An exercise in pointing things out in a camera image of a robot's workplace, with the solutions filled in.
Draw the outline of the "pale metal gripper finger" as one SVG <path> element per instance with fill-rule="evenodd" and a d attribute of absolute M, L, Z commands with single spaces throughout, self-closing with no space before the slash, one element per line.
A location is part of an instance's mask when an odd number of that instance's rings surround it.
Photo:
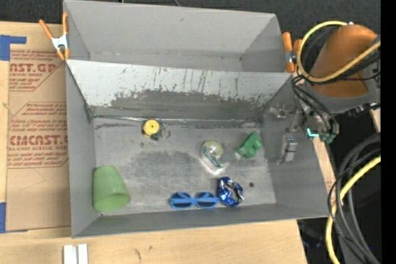
<path fill-rule="evenodd" d="M 280 154 L 277 159 L 277 164 L 292 163 L 296 154 L 298 143 L 294 140 L 293 135 L 285 134 L 282 137 L 282 144 Z"/>
<path fill-rule="evenodd" d="M 286 107 L 284 105 L 282 106 L 271 106 L 269 108 L 269 114 L 272 116 L 275 116 L 277 119 L 285 119 L 287 117 L 290 117 L 294 114 L 296 114 L 297 108 L 295 106 L 293 107 Z"/>

